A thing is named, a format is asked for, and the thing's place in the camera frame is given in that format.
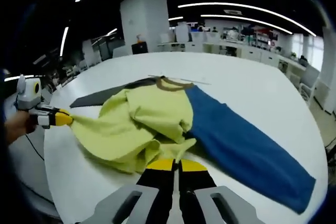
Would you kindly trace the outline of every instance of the white table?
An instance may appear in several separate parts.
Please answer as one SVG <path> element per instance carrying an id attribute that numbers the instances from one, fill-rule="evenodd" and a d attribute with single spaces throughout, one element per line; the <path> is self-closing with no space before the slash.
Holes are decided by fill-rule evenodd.
<path id="1" fill-rule="evenodd" d="M 70 110 L 78 97 L 148 77 L 165 75 L 199 82 L 202 90 L 264 131 L 286 149 L 317 181 L 308 208 L 301 215 L 226 176 L 210 162 L 204 164 L 217 185 L 225 185 L 251 203 L 266 224 L 303 224 L 323 202 L 328 169 L 321 135 L 304 100 L 274 67 L 214 54 L 162 52 L 110 59 L 77 76 L 55 91 L 50 105 Z M 96 118 L 99 106 L 74 108 L 71 113 Z M 65 224 L 90 217 L 96 204 L 139 175 L 125 175 L 84 157 L 67 126 L 45 132 L 45 163 L 49 188 Z"/>

